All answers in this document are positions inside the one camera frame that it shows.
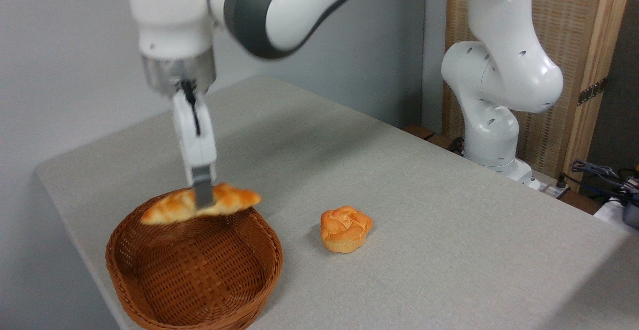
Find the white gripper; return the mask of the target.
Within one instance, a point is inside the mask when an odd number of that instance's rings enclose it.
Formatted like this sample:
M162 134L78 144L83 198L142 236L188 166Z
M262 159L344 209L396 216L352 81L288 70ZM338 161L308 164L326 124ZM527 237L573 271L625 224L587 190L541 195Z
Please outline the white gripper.
M184 91L173 95L173 121L187 181L192 184L196 207L214 205L215 161L217 148L209 109L201 93L195 93L195 105Z

